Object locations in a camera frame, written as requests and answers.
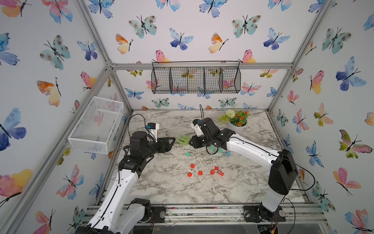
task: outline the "potted plant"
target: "potted plant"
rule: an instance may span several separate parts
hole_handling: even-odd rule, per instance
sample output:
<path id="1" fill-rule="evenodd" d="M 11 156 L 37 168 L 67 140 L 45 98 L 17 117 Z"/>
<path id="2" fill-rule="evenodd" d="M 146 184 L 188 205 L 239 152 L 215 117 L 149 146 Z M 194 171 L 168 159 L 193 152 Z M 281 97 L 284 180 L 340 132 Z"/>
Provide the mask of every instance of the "potted plant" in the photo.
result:
<path id="1" fill-rule="evenodd" d="M 227 128 L 235 131 L 236 133 L 241 132 L 244 126 L 247 125 L 247 118 L 250 116 L 248 111 L 244 110 L 228 110 L 224 115 L 218 118 L 221 124 L 227 124 Z"/>

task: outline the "white flower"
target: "white flower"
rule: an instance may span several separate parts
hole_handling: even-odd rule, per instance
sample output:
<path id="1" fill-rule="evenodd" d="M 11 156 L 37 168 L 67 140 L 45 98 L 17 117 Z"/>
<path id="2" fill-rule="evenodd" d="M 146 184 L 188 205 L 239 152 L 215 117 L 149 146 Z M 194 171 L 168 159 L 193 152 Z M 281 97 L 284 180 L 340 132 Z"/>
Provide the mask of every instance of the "white flower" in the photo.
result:
<path id="1" fill-rule="evenodd" d="M 233 110 L 226 111 L 226 116 L 229 117 L 229 118 L 234 118 L 235 117 L 235 111 L 233 111 Z"/>

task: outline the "black wire basket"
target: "black wire basket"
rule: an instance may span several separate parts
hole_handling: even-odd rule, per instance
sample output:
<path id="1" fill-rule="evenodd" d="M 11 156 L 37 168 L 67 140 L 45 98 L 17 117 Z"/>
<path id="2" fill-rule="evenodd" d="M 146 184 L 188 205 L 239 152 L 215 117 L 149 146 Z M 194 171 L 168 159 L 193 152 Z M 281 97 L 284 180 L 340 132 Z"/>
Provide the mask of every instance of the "black wire basket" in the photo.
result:
<path id="1" fill-rule="evenodd" d="M 233 94 L 240 91 L 240 62 L 235 66 L 173 66 L 175 63 L 182 62 L 170 62 L 168 67 L 155 67 L 152 63 L 151 81 L 154 94 Z"/>

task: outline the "white marble surface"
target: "white marble surface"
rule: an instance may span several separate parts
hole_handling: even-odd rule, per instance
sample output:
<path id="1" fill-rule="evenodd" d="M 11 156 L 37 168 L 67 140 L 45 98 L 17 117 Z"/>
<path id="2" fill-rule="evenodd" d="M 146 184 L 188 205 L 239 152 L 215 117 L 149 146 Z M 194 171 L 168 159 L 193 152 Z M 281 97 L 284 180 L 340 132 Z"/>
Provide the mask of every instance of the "white marble surface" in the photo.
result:
<path id="1" fill-rule="evenodd" d="M 204 110 L 205 117 L 210 117 L 216 125 L 217 118 L 222 110 Z M 193 136 L 194 130 L 190 124 L 194 119 L 200 119 L 199 110 L 191 111 L 137 111 L 142 114 L 146 122 L 160 124 L 158 137 L 175 137 L 179 135 Z M 240 133 L 243 137 L 257 144 L 280 150 L 281 147 L 275 133 L 263 110 L 250 110 L 250 118 L 245 130 Z M 130 122 L 130 133 L 144 130 L 144 120 L 135 116 Z M 126 133 L 124 146 L 129 143 Z M 226 151 L 209 155 L 204 148 L 194 149 L 192 146 L 183 146 L 175 143 L 172 150 L 165 154 L 156 154 L 154 159 L 143 170 L 139 180 L 126 200 L 129 204 L 134 198 L 149 199 L 153 204 L 190 204 L 190 203 L 257 203 L 261 202 L 269 187 L 267 184 L 269 172 L 252 160 L 231 152 L 230 157 L 225 156 Z M 124 151 L 120 152 L 118 162 L 123 158 Z M 210 174 L 210 170 L 218 166 L 224 176 L 217 173 Z M 117 174 L 116 167 L 111 184 Z M 300 192 L 291 191 L 286 197 L 292 202 L 304 202 Z"/>

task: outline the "white wire basket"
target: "white wire basket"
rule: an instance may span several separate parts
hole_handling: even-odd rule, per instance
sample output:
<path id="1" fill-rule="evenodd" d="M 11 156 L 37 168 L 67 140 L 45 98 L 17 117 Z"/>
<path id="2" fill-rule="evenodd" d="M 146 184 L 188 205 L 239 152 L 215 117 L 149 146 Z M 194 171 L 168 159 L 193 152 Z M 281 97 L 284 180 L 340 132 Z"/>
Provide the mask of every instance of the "white wire basket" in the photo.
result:
<path id="1" fill-rule="evenodd" d="M 122 102 L 93 97 L 68 137 L 71 147 L 108 154 L 122 115 Z"/>

